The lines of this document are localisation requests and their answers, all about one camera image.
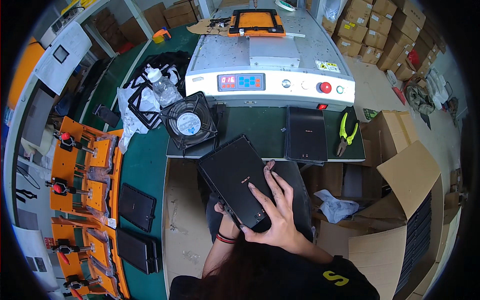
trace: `pliers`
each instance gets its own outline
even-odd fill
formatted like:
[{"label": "pliers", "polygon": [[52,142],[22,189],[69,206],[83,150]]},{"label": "pliers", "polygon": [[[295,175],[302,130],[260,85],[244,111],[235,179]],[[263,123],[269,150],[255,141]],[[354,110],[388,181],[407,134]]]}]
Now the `pliers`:
[{"label": "pliers", "polygon": [[353,133],[351,136],[347,136],[347,132],[345,131],[345,121],[347,120],[348,113],[346,112],[343,115],[342,121],[340,123],[340,144],[338,145],[338,149],[336,150],[336,156],[342,156],[347,148],[347,145],[352,144],[353,138],[357,133],[357,129],[359,127],[358,122],[355,123],[355,128],[353,129]]}]

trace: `concrete floor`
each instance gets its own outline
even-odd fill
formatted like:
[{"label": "concrete floor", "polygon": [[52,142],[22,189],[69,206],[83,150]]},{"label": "concrete floor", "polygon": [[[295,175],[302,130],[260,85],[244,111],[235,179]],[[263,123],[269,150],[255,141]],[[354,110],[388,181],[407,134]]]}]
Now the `concrete floor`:
[{"label": "concrete floor", "polygon": [[[420,141],[430,151],[442,172],[444,192],[449,192],[449,174],[460,167],[460,132],[455,128],[450,115],[434,111],[430,117],[432,130],[418,113],[404,106],[393,92],[384,72],[375,65],[356,62],[346,58],[356,82],[355,111],[360,121],[367,121],[363,108],[373,110],[408,110],[416,126]],[[206,225],[204,208],[196,184],[196,168],[193,161],[173,159],[170,162],[170,177],[167,185],[168,223],[165,245],[168,289],[177,275],[200,276],[205,258],[212,246]],[[441,272],[453,247],[459,217],[449,229],[444,256],[437,273]]]}]

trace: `person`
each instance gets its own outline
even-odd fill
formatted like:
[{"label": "person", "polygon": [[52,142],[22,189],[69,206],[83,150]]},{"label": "person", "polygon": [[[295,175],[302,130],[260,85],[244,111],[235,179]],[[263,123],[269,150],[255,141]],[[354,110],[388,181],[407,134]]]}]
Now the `person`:
[{"label": "person", "polygon": [[[299,190],[297,195],[272,170],[276,164],[273,160],[265,165],[264,175],[276,205],[248,183],[271,219],[272,225],[266,232],[254,232],[244,225],[237,228],[217,202],[218,198],[210,196],[206,214],[214,243],[205,260],[202,278],[175,277],[170,286],[170,300],[380,298],[352,262],[342,256],[331,256],[312,243],[310,201],[297,164],[281,163],[277,165],[284,168],[276,171],[282,170],[282,175],[290,177]],[[295,217],[297,212],[301,219]],[[218,225],[212,215],[221,218]]]}]

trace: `open cardboard box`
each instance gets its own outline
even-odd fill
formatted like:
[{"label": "open cardboard box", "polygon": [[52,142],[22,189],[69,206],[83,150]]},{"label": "open cardboard box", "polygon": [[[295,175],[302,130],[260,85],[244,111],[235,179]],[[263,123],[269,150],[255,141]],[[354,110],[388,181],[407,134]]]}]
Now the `open cardboard box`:
[{"label": "open cardboard box", "polygon": [[[373,154],[372,166],[362,167],[362,195],[380,198],[384,182],[392,192],[354,214],[351,220],[336,225],[356,231],[334,236],[348,240],[337,242],[348,247],[339,252],[348,252],[348,259],[376,287],[381,299],[404,300],[414,291],[418,293],[416,289],[421,283],[426,284],[428,274],[435,273],[444,215],[440,168],[418,141],[408,112],[380,112],[362,128],[362,137],[371,141]],[[428,251],[413,268],[408,283],[395,294],[405,255],[407,221],[430,191],[432,223]],[[320,247],[328,243],[319,239],[323,229],[320,224],[320,231],[317,228],[315,234]]]}]

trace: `cooling fan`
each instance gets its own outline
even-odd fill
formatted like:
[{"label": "cooling fan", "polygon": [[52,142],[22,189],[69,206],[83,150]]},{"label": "cooling fan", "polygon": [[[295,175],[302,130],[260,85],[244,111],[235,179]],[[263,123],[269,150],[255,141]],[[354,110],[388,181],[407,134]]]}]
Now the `cooling fan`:
[{"label": "cooling fan", "polygon": [[211,139],[217,133],[203,92],[197,92],[163,108],[160,117],[179,150]]}]

